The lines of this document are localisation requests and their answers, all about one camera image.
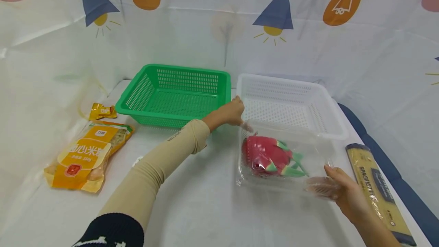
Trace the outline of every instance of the beige arm sleeve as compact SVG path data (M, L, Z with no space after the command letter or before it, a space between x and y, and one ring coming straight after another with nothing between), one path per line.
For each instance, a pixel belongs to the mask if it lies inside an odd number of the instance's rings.
M124 213L138 221L145 231L159 187L188 155L204 149L209 135L210 129L203 121L189 122L130 170L99 215Z

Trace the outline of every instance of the dragon fruit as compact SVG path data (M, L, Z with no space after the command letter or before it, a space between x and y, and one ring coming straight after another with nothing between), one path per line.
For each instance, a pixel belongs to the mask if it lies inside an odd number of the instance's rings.
M255 175L281 175L303 177L306 174L300 163L301 154L295 154L285 143L271 137L251 135L242 143L245 164Z

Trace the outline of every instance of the blue fabric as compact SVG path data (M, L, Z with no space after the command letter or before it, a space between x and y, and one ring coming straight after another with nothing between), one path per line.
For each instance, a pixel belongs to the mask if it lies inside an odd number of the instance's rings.
M290 0L273 0L253 25L269 26L281 30L292 29Z
M431 246L439 247L439 220L436 216L402 178L391 181L391 184Z
M369 147L369 149L372 151L375 161L378 163L379 167L384 172L385 176L390 182L392 182L392 180L397 180L398 178L401 178L401 174L399 174L398 169L396 169L392 161L390 161L390 159L387 157L387 155L384 153L378 143L376 143L375 140L370 137L370 135L362 135L361 140L363 140L364 145Z
M361 121L359 121L358 117L345 105L338 104L341 108L341 110L344 112L344 115L348 118L349 122L352 124L353 128L357 132L357 134L361 137L362 135L366 134L366 128L364 128Z
M117 13L118 8L109 0L83 0L85 25L88 27L104 13Z

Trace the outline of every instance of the white tabletop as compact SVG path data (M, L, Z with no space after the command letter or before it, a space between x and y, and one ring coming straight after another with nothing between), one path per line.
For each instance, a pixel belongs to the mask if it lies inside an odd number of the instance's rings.
M129 80L120 82L104 102L114 105ZM134 123L119 115L119 123ZM334 142L335 166L353 177L344 147L362 143L350 123L345 141ZM83 235L139 156L175 131L136 126L136 132L109 164L98 195L50 189L45 181L0 246L59 247ZM222 126L198 155L191 155L160 188L145 234L145 246L364 246L355 227L328 201L286 193L257 191L235 184L237 128ZM386 182L418 246L431 246L401 199Z

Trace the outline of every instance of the basket rim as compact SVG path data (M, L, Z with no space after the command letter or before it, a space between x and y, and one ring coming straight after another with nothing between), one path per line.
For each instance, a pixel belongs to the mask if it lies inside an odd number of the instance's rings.
M161 114L159 112L145 112L145 111L138 111L138 110L132 110L132 109L124 109L122 108L122 103L125 101L127 96L133 91L134 88L137 86L137 82L140 79L140 77L144 74L144 71L149 67L158 67L158 68L172 68L172 69L178 69L178 70L184 70L184 71L202 71L202 72L213 72L215 74L223 74L226 76L226 96L224 100L224 104L230 102L231 100L231 77L230 74L226 71L218 71L218 70L212 70L212 69L203 69L203 68L191 68L191 67L184 67L184 66L174 66L174 65L165 65L165 64L147 64L144 67L142 67L138 73L133 77L127 88L125 88L124 92L122 92L121 96L119 97L118 102L116 102L115 108L116 112L119 114L129 115L129 116L138 116L138 117L156 117L156 118L164 118L168 120L184 120L184 121L191 121L193 119L197 119L200 117L194 117L194 116L184 116L184 115L175 115L175 114Z

